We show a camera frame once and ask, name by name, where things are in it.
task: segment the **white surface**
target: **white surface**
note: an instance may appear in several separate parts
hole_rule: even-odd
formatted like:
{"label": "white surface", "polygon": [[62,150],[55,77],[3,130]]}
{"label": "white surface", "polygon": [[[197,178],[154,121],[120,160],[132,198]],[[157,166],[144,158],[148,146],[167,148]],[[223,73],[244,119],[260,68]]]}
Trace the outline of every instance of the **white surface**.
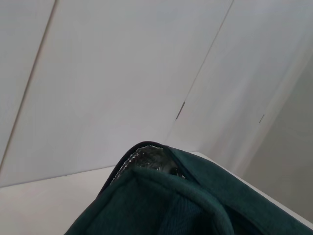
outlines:
{"label": "white surface", "polygon": [[200,151],[234,171],[259,121],[291,72],[313,1],[234,1],[166,144]]}
{"label": "white surface", "polygon": [[313,221],[313,56],[244,179]]}
{"label": "white surface", "polygon": [[229,0],[59,1],[0,186],[116,164],[164,142]]}
{"label": "white surface", "polygon": [[[209,161],[214,162],[213,160],[211,160],[210,158],[208,158],[206,155],[200,153],[200,152],[192,152],[192,154],[195,154],[199,157],[205,158]],[[291,215],[292,217],[296,218],[297,220],[299,220],[301,223],[303,223],[304,225],[308,226],[310,229],[313,229],[313,224],[311,222],[309,222],[308,220],[302,218],[301,216],[299,216],[298,214],[296,214],[295,212],[293,212],[292,210],[290,210],[289,208],[285,207],[284,205],[282,205],[281,203],[277,202],[276,200],[274,200],[273,198],[271,198],[270,196],[266,195],[264,192],[258,190],[256,187],[252,186],[251,184],[247,183],[246,181],[244,181],[242,178],[236,176],[235,174],[231,173],[229,170],[225,169],[224,167],[222,167],[221,165],[219,165],[221,168],[223,168],[224,170],[226,170],[228,173],[232,174],[234,177],[236,177],[237,179],[239,179],[240,181],[242,181],[243,183],[245,183],[246,185],[248,185],[250,188],[252,188],[253,190],[255,190],[256,192],[258,192],[259,194],[261,194],[263,197],[265,197],[266,199],[268,199],[270,202],[274,203],[276,206],[278,206],[279,208],[283,209],[285,212],[287,212],[289,215]]]}
{"label": "white surface", "polygon": [[0,162],[53,0],[0,1]]}
{"label": "white surface", "polygon": [[0,188],[4,235],[63,235],[96,198],[113,167]]}

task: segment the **cooler bag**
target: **cooler bag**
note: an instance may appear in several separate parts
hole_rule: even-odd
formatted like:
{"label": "cooler bag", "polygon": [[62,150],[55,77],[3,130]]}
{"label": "cooler bag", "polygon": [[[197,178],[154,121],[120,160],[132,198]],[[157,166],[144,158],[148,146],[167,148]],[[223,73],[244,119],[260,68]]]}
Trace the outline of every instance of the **cooler bag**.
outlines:
{"label": "cooler bag", "polygon": [[215,163],[155,142],[119,161],[66,235],[313,235]]}

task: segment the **green bag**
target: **green bag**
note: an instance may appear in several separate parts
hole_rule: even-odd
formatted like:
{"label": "green bag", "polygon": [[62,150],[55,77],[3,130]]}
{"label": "green bag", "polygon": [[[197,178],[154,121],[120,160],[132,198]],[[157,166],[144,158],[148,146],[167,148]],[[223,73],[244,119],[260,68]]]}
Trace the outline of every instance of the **green bag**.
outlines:
{"label": "green bag", "polygon": [[131,148],[66,235],[313,235],[211,161],[155,142]]}

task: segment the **white wall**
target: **white wall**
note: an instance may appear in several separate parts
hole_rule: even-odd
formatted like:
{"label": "white wall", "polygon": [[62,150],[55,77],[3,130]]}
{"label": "white wall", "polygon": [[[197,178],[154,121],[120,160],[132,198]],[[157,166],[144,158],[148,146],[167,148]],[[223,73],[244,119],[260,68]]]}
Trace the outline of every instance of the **white wall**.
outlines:
{"label": "white wall", "polygon": [[238,173],[265,129],[263,114],[274,116],[275,94],[307,63],[312,21],[311,0],[234,1],[167,144]]}
{"label": "white wall", "polygon": [[244,179],[313,222],[313,56]]}
{"label": "white wall", "polygon": [[164,142],[230,0],[61,0],[0,186],[116,164]]}
{"label": "white wall", "polygon": [[0,162],[54,0],[0,1]]}

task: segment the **white panel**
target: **white panel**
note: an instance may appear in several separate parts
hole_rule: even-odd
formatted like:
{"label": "white panel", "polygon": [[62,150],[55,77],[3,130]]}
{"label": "white panel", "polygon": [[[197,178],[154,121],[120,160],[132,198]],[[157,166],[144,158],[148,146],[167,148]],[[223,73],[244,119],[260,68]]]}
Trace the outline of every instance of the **white panel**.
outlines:
{"label": "white panel", "polygon": [[0,185],[114,165],[164,142],[229,0],[59,1]]}
{"label": "white panel", "polygon": [[0,162],[53,0],[0,1]]}
{"label": "white panel", "polygon": [[311,0],[234,1],[167,144],[235,170],[312,21]]}
{"label": "white panel", "polygon": [[244,175],[269,196],[313,221],[313,57]]}

